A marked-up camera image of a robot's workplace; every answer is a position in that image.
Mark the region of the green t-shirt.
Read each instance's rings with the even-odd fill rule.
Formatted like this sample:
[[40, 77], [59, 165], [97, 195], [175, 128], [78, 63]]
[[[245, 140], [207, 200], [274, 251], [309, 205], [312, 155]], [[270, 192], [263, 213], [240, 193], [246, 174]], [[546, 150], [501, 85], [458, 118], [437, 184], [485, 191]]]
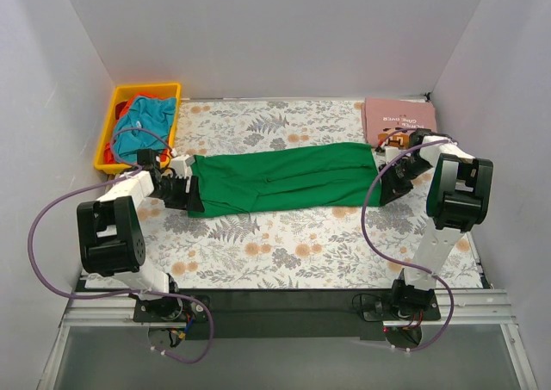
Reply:
[[275, 152], [203, 157], [192, 164], [204, 212], [191, 218], [360, 207], [378, 175], [371, 147], [313, 145]]

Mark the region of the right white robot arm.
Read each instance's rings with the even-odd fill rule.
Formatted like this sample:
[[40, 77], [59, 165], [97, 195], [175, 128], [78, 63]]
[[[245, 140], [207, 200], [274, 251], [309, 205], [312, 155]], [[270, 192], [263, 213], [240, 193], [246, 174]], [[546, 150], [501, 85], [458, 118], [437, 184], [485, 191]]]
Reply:
[[[464, 234], [486, 218], [493, 163], [467, 154], [450, 137], [429, 129], [412, 132], [402, 151], [391, 145], [379, 151], [385, 155], [380, 167], [382, 206], [407, 195], [415, 178], [433, 170], [424, 235], [411, 264], [393, 282], [389, 298], [391, 312], [409, 319], [430, 310], [435, 301], [434, 276]], [[405, 156], [397, 159], [402, 152]]]

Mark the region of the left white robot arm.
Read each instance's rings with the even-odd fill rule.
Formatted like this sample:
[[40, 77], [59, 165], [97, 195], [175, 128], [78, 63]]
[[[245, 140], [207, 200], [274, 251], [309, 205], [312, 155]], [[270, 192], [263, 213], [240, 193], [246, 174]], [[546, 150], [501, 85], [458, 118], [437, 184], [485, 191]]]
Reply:
[[151, 197], [168, 209], [204, 212], [194, 163], [193, 156], [177, 156], [165, 173], [152, 150], [139, 150], [136, 171], [122, 174], [105, 195], [77, 207], [84, 270], [124, 284], [142, 310], [166, 321], [182, 316], [183, 299], [173, 277], [146, 257], [137, 209]]

